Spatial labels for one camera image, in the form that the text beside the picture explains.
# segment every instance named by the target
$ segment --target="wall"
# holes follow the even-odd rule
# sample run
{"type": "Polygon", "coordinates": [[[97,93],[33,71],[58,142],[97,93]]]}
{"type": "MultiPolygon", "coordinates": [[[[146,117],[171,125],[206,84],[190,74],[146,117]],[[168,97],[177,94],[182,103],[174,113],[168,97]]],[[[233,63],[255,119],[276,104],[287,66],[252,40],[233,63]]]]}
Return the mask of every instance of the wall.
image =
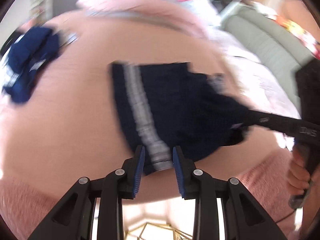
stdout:
{"type": "Polygon", "coordinates": [[[26,22],[30,16],[30,0],[15,0],[0,22],[0,47],[5,43],[11,33],[26,22]]]}

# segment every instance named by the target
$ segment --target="gold geometric frame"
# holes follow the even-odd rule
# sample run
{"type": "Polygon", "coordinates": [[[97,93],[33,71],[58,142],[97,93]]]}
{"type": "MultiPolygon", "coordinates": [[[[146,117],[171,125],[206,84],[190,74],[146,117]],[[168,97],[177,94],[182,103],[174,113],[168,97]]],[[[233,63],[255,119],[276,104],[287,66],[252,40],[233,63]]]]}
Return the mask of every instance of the gold geometric frame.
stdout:
{"type": "Polygon", "coordinates": [[[157,228],[162,228],[164,230],[171,230],[173,233],[173,240],[192,240],[191,235],[184,233],[177,228],[174,228],[170,224],[158,224],[158,223],[151,223],[151,222],[146,222],[140,226],[137,226],[133,229],[130,229],[129,231],[126,231],[125,235],[124,235],[124,239],[127,239],[127,236],[131,236],[131,237],[136,237],[137,240],[145,240],[142,238],[142,234],[143,234],[144,230],[146,229],[147,225],[151,225],[151,226],[154,226],[157,228]],[[142,228],[139,236],[133,235],[132,232],[136,231],[139,228],[142,228]]]}

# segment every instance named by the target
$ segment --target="clothing tag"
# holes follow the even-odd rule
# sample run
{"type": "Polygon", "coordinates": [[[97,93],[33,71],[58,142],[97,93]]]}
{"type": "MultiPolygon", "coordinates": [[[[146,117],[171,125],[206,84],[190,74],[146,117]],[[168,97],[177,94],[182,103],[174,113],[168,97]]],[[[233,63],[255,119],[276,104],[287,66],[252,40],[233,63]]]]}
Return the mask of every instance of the clothing tag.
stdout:
{"type": "Polygon", "coordinates": [[[214,76],[209,76],[208,83],[217,92],[217,94],[222,95],[225,91],[225,81],[224,75],[222,73],[217,73],[214,76]]]}
{"type": "Polygon", "coordinates": [[[241,125],[243,125],[243,122],[242,123],[233,124],[230,129],[238,129],[239,127],[241,127],[241,125]]]}
{"type": "Polygon", "coordinates": [[[76,41],[77,39],[78,39],[78,36],[76,35],[76,33],[70,33],[69,35],[64,37],[64,43],[61,45],[61,47],[67,46],[70,43],[76,41]]]}
{"type": "Polygon", "coordinates": [[[43,60],[40,60],[40,61],[38,61],[37,63],[35,63],[35,64],[32,66],[32,68],[30,68],[29,72],[32,71],[32,70],[38,70],[45,61],[46,61],[46,60],[43,59],[43,60]]]}
{"type": "Polygon", "coordinates": [[[19,75],[17,73],[14,73],[12,76],[6,76],[3,86],[12,87],[17,81],[18,77],[19,75]]]}

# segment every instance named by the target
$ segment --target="colorful fabric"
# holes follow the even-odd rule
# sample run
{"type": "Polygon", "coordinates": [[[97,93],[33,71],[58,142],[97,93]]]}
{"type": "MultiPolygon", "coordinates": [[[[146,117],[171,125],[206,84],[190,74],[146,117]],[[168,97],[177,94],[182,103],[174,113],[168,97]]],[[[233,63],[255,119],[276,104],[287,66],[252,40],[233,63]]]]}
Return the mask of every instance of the colorful fabric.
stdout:
{"type": "Polygon", "coordinates": [[[208,28],[220,25],[220,16],[208,0],[78,0],[77,4],[89,12],[156,16],[200,38],[208,37],[208,28]]]}
{"type": "Polygon", "coordinates": [[[284,27],[287,31],[291,32],[294,36],[296,36],[301,41],[301,43],[313,53],[313,55],[316,58],[320,59],[318,49],[316,48],[317,41],[311,35],[311,33],[304,30],[297,23],[285,19],[279,15],[276,16],[276,23],[278,23],[280,26],[284,27]]]}

